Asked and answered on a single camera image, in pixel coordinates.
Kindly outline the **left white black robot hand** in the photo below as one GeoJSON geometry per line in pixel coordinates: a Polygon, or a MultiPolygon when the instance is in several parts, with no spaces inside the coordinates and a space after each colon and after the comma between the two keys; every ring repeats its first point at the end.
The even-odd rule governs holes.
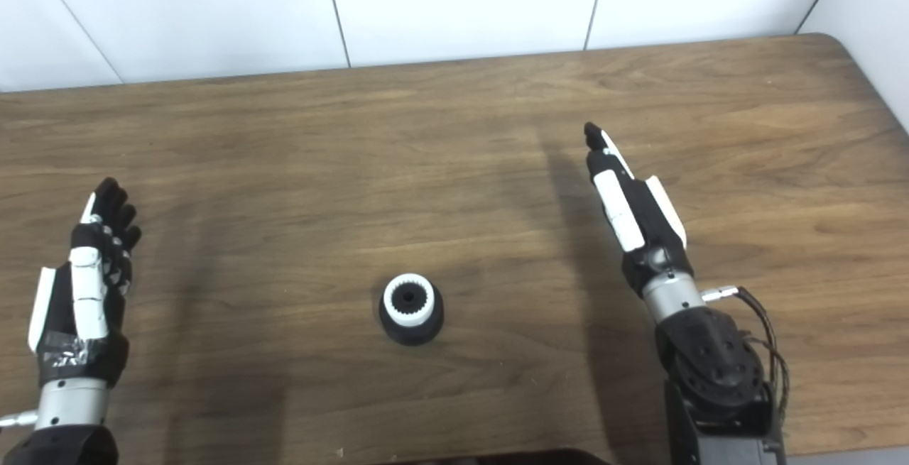
{"type": "Polygon", "coordinates": [[[64,264],[42,268],[27,332],[39,386],[90,378],[113,388],[120,381],[130,349],[123,325],[133,252],[142,236],[136,214],[116,178],[104,178],[71,231],[64,264]]]}

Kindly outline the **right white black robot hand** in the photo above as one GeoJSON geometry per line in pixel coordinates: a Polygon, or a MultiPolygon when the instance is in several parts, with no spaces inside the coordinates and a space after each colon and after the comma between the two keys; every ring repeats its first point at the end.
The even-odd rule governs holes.
{"type": "Polygon", "coordinates": [[[587,169],[604,216],[622,248],[624,280],[643,296],[656,278],[694,276],[686,253],[686,231],[661,180],[634,176],[607,132],[584,125],[587,169]]]}

